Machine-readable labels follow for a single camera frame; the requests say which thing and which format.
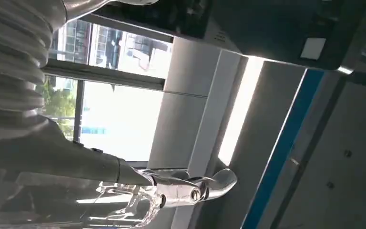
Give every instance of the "glass pane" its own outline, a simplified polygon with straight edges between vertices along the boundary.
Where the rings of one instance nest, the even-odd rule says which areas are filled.
[[[85,82],[81,142],[127,161],[148,161],[163,92]]]
[[[44,85],[36,87],[45,100],[45,106],[38,112],[58,123],[69,140],[73,138],[76,89],[76,80],[55,76],[47,76]]]
[[[73,54],[73,53],[67,53],[67,54],[65,54],[65,60],[73,62],[74,56],[75,56],[75,54]]]
[[[68,44],[75,47],[71,50]],[[50,58],[166,79],[172,47],[170,43],[76,20],[55,32]],[[65,57],[63,52],[74,50],[83,51],[78,51],[78,58]]]

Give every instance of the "metal rod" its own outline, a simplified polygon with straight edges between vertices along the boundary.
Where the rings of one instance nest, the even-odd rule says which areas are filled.
[[[75,120],[73,126],[73,140],[77,142],[80,141],[80,135],[81,135],[84,91],[85,91],[85,82],[83,80],[78,80],[78,86],[76,90]]]
[[[88,22],[95,23],[95,24],[102,25],[102,26],[106,26],[106,27],[110,27],[110,28],[113,28],[116,30],[131,32],[131,33],[141,35],[144,37],[148,37],[148,38],[152,38],[155,40],[173,43],[173,36],[166,35],[164,33],[160,33],[157,31],[141,28],[138,26],[130,25],[130,24],[127,24],[127,23],[124,23],[121,21],[114,20],[114,19],[102,17],[97,14],[88,14],[86,16],[83,16],[81,18],[81,20],[88,21]]]
[[[76,80],[126,85],[158,91],[162,91],[165,84],[165,80],[161,78],[54,59],[48,61],[48,64],[43,67],[43,71],[46,74]]]

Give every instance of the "light strip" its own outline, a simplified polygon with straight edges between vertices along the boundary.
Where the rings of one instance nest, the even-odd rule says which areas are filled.
[[[246,64],[238,95],[236,96],[234,107],[218,154],[220,160],[226,165],[229,165],[232,155],[234,154],[236,142],[238,141],[263,63],[264,60],[262,58],[252,56],[249,57]]]

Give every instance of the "blue stripe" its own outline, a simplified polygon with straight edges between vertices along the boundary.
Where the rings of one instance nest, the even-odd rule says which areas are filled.
[[[295,138],[301,128],[309,106],[323,78],[323,71],[307,70],[304,80],[299,88],[287,121],[273,149],[262,180],[254,196],[242,229],[256,229],[273,192],[278,176],[284,163],[291,152]]]

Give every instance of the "metal frame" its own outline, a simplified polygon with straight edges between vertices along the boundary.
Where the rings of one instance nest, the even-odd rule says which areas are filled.
[[[97,15],[94,13],[81,17],[81,20],[103,25],[103,26],[110,27],[110,28],[113,28],[116,30],[131,32],[131,33],[134,33],[137,35],[149,37],[149,38],[156,39],[159,41],[173,43],[173,36],[170,36],[170,35],[167,35],[164,33],[160,33],[157,31],[145,29],[142,27],[130,25],[130,24],[127,24],[127,23],[124,23],[121,21],[117,21],[114,19],[106,18],[106,17],[100,16],[100,15]]]
[[[291,152],[324,72],[306,70],[254,195],[243,229],[255,229]]]
[[[53,59],[50,59],[48,64],[43,67],[43,71],[51,75],[77,80],[126,85],[158,91],[162,91],[165,84],[165,80],[161,78]]]
[[[214,163],[211,162],[211,158],[215,154],[213,148],[229,105],[231,93],[236,88],[234,81],[238,74],[242,77],[241,68],[246,67],[247,60],[247,57],[233,52],[220,52],[187,169],[193,177],[213,175],[206,173],[210,167],[214,168]],[[172,228],[189,228],[190,224],[196,223],[200,210],[201,207],[178,207],[173,218]]]
[[[81,18],[84,21],[95,23],[101,26],[110,27],[113,29],[127,31],[142,35],[151,39],[156,39],[164,42],[173,42],[173,37],[158,33],[155,31],[146,30],[136,26],[131,26],[119,21],[104,18],[98,15],[89,14]],[[78,81],[77,93],[76,93],[76,105],[75,105],[75,119],[73,140],[79,142],[81,134],[81,115],[83,108],[83,96],[85,81],[93,81],[100,83],[109,83],[123,86],[132,86],[149,90],[163,91],[165,85],[165,79],[139,75],[134,73],[122,72],[119,70],[106,69],[101,67],[89,66],[89,57],[86,64],[79,64],[73,62],[59,61],[55,59],[49,59],[46,66],[42,70],[47,76],[58,76],[72,78]],[[128,162],[132,167],[145,169],[147,167],[147,161],[131,161]]]
[[[301,159],[299,159],[299,160],[297,159],[297,163],[298,163],[297,171],[295,172],[294,177],[289,184],[289,188],[286,190],[286,192],[284,194],[283,200],[278,207],[277,214],[274,216],[270,228],[272,228],[272,229],[279,228],[281,220],[283,219],[283,216],[285,214],[285,211],[287,210],[287,207],[289,206],[290,201],[293,198],[293,195],[305,172],[305,168],[307,167],[307,165],[312,157],[312,154],[315,151],[316,146],[323,135],[323,132],[332,115],[332,112],[334,111],[334,109],[336,107],[337,101],[340,98],[340,95],[342,94],[343,89],[345,88],[347,83],[353,83],[353,84],[357,84],[357,85],[366,87],[366,73],[353,72],[351,75],[341,76],[337,80],[337,82],[331,92],[330,98],[327,101],[325,109],[322,112],[322,115],[320,116],[320,118],[317,122],[316,129],[315,129],[311,139],[309,140],[309,143],[308,143],[306,149],[303,150],[304,152],[301,156]]]
[[[85,82],[78,80],[76,89],[76,105],[75,105],[75,120],[73,125],[73,140],[79,142],[81,136],[81,120],[83,109],[83,93],[85,92]]]

